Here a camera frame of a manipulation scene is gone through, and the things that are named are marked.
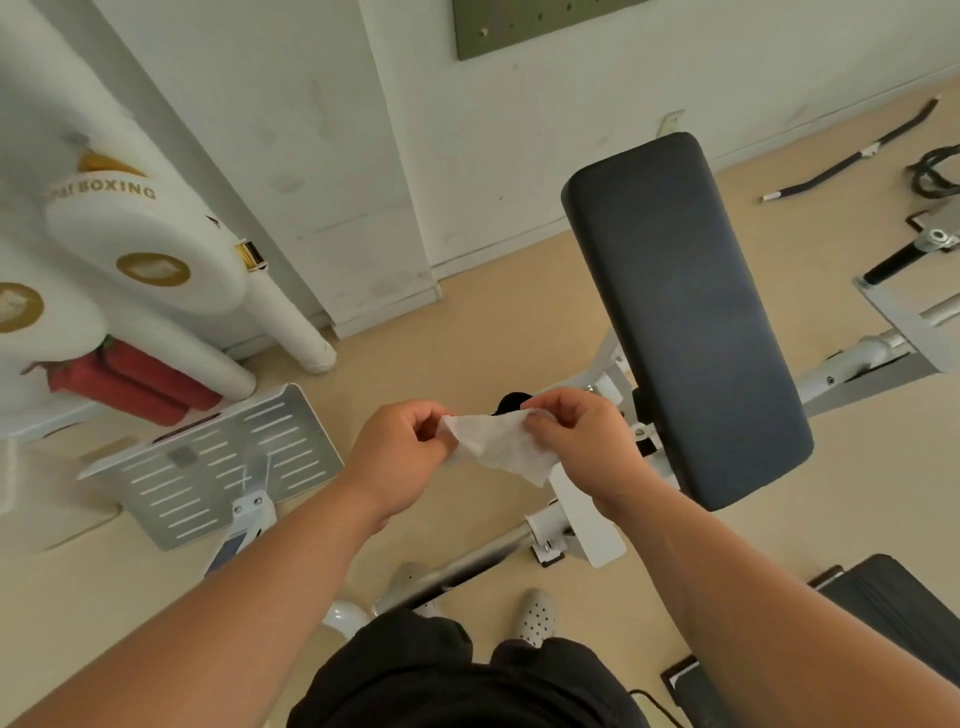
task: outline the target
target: shoe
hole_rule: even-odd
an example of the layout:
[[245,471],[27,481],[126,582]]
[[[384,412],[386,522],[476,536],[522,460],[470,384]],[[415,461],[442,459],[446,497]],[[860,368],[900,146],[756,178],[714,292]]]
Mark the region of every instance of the shoe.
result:
[[520,600],[512,637],[539,649],[557,633],[557,607],[543,589],[531,589]]
[[[390,584],[387,585],[387,593],[389,594],[390,592],[400,589],[406,582],[413,581],[428,571],[429,569],[426,565],[419,562],[407,561],[400,564],[394,572]],[[436,599],[431,599],[422,607],[415,609],[414,614],[420,615],[421,617],[442,617],[444,615],[444,613],[440,611],[440,607],[437,606]]]

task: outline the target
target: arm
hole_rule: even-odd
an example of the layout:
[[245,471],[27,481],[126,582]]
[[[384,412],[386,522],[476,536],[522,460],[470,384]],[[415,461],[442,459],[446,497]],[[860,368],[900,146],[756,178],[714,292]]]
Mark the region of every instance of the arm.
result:
[[745,725],[960,725],[960,691],[663,481],[610,402],[559,389],[523,406],[557,417],[526,422],[633,543]]
[[360,546],[456,447],[437,404],[381,407],[343,472],[11,728],[256,728]]

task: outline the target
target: hand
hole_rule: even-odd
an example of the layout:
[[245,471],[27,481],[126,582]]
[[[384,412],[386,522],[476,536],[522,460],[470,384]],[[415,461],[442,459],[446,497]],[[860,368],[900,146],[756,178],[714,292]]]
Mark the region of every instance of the hand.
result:
[[556,452],[580,490],[609,519],[642,481],[656,479],[636,449],[634,433],[610,400],[582,389],[560,387],[527,400],[521,409],[545,409],[557,418],[531,415],[524,426],[544,448]]
[[363,495],[373,517],[385,524],[417,502],[430,475],[457,448],[449,432],[437,434],[440,418],[450,414],[427,400],[380,407],[360,430],[337,480]]

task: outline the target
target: white perforated shoe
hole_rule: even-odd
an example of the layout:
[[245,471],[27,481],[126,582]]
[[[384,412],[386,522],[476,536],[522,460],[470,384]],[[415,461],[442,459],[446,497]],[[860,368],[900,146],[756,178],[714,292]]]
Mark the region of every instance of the white perforated shoe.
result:
[[520,600],[514,626],[515,640],[524,640],[536,648],[557,632],[557,608],[553,596],[543,589],[531,589]]

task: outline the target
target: black cushion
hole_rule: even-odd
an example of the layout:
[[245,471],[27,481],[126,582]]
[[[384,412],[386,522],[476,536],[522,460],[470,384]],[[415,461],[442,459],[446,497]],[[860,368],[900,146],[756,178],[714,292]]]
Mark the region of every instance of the black cushion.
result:
[[717,510],[813,437],[697,140],[577,172],[564,208],[681,488]]
[[[898,561],[871,556],[821,594],[960,687],[960,619]],[[670,691],[696,728],[740,725],[699,664]]]

